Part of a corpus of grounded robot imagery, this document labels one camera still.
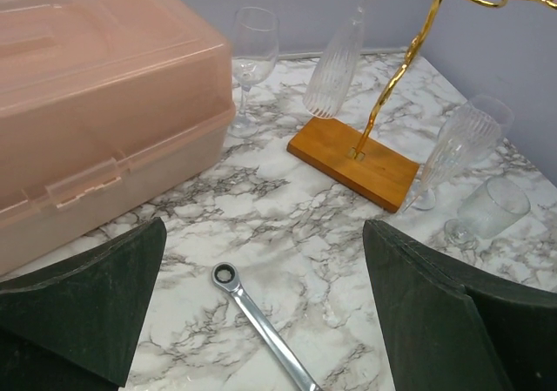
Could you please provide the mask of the pink plastic storage box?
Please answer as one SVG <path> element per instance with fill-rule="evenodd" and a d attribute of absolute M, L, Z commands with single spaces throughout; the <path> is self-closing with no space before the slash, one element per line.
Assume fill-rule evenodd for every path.
<path fill-rule="evenodd" d="M 213 166 L 232 50 L 181 0 L 1 0 L 1 270 Z"/>

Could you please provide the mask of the ribbed clear champagne flute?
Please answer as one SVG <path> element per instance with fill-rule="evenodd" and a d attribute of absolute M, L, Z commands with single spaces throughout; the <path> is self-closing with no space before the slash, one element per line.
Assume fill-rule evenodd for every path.
<path fill-rule="evenodd" d="M 316 118 L 334 118 L 345 102 L 363 47 L 369 1 L 359 1 L 354 13 L 335 32 L 313 71 L 303 105 Z"/>

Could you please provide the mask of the clear wine glass back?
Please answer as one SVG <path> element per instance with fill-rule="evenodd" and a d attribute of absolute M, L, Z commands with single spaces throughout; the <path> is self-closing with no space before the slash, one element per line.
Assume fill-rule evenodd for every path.
<path fill-rule="evenodd" d="M 255 118 L 246 109 L 249 92 L 271 75 L 278 55 L 278 17 L 259 7 L 238 10 L 232 29 L 232 76 L 241 88 L 241 99 L 229 128 L 233 137 L 249 138 L 258 132 Z"/>

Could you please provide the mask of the silver ratchet wrench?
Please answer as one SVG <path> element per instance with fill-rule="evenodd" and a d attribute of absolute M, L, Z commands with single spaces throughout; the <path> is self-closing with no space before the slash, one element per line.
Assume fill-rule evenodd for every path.
<path fill-rule="evenodd" d="M 237 268 L 229 262 L 218 263 L 212 268 L 213 284 L 228 293 L 238 308 L 251 322 L 276 360 L 299 390 L 322 391 L 323 388 L 312 378 L 295 353 L 288 347 L 272 323 L 260 311 L 244 289 Z"/>

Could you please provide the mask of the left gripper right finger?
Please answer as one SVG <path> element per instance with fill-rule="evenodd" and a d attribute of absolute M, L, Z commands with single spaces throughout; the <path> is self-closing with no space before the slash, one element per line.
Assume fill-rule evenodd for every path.
<path fill-rule="evenodd" d="M 433 250 L 386 222 L 363 228 L 398 390 L 554 390 L 556 295 Z"/>

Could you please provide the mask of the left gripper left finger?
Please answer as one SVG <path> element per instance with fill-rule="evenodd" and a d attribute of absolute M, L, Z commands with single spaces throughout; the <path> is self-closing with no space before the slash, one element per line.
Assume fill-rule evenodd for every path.
<path fill-rule="evenodd" d="M 155 218 L 2 282 L 1 388 L 123 388 L 166 238 L 164 222 Z"/>

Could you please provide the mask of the short clear goblet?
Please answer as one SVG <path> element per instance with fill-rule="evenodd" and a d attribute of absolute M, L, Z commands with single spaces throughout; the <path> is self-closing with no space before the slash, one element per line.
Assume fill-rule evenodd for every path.
<path fill-rule="evenodd" d="M 477 238 L 491 239 L 531 210 L 528 196 L 510 179 L 494 176 L 466 197 L 455 219 L 444 226 L 448 242 L 464 246 Z"/>

